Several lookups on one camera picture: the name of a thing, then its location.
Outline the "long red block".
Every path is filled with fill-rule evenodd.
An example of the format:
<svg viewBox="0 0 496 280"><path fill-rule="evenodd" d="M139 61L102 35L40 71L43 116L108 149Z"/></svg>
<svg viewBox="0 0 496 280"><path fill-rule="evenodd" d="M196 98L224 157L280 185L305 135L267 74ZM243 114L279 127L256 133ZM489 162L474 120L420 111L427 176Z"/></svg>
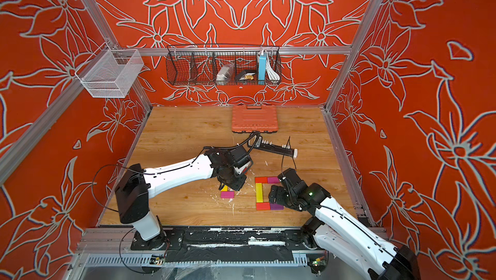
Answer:
<svg viewBox="0 0 496 280"><path fill-rule="evenodd" d="M270 209L271 209L271 203L270 202L257 202L256 203L256 210L257 211L270 210Z"/></svg>

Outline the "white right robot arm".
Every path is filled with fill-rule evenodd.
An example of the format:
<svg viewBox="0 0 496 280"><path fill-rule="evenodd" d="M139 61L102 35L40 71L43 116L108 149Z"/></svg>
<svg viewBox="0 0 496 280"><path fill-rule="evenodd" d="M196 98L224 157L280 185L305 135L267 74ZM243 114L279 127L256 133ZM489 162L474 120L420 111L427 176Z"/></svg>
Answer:
<svg viewBox="0 0 496 280"><path fill-rule="evenodd" d="M319 184L273 185L269 202L309 212L311 218L300 229L302 243L328 251L365 279L421 278L417 256L410 248L399 248L377 235Z"/></svg>

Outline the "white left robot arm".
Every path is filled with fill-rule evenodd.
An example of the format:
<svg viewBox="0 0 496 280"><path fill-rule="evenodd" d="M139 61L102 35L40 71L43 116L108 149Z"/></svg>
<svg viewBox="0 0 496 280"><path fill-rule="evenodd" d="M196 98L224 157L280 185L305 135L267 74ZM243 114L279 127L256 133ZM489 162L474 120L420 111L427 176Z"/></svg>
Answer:
<svg viewBox="0 0 496 280"><path fill-rule="evenodd" d="M143 169L135 164L127 169L114 189L120 223L133 226L144 241L150 241L161 235L162 229L150 210L149 199L175 187L212 178L239 191L252 165L249 155L236 158L228 152L215 150L158 168Z"/></svg>

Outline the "small magenta block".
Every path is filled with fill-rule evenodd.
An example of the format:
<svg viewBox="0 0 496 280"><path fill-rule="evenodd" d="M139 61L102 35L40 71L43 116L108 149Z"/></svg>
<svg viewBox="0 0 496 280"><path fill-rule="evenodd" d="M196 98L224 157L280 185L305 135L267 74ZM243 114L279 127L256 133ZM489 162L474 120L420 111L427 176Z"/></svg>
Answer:
<svg viewBox="0 0 496 280"><path fill-rule="evenodd" d="M280 180L278 177L268 177L267 178L267 184L278 184Z"/></svg>

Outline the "red cube block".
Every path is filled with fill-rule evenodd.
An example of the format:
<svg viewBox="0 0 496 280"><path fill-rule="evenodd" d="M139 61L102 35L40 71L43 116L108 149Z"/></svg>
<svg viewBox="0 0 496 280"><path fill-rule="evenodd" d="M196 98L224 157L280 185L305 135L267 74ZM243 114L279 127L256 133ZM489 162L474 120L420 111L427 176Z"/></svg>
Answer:
<svg viewBox="0 0 496 280"><path fill-rule="evenodd" d="M255 178L255 183L256 184L267 184L268 183L268 179L267 179L267 177L256 177Z"/></svg>

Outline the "dark purple block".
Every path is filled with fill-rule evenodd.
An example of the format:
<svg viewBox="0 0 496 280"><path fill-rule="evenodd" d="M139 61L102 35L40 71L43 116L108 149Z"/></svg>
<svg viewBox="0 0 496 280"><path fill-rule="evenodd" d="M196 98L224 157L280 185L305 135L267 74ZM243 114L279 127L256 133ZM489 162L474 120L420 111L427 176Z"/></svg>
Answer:
<svg viewBox="0 0 496 280"><path fill-rule="evenodd" d="M283 210L284 206L275 204L275 203L270 203L269 204L270 210Z"/></svg>

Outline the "lime yellow long block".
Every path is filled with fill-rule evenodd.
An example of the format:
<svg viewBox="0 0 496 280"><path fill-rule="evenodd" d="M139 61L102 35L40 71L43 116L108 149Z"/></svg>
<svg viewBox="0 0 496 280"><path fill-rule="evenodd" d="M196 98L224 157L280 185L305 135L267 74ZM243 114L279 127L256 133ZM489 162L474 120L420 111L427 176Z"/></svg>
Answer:
<svg viewBox="0 0 496 280"><path fill-rule="evenodd" d="M255 188L256 188L256 202L257 204L258 203L263 203L264 201L264 195L263 195L263 185L262 183L256 183L255 184Z"/></svg>

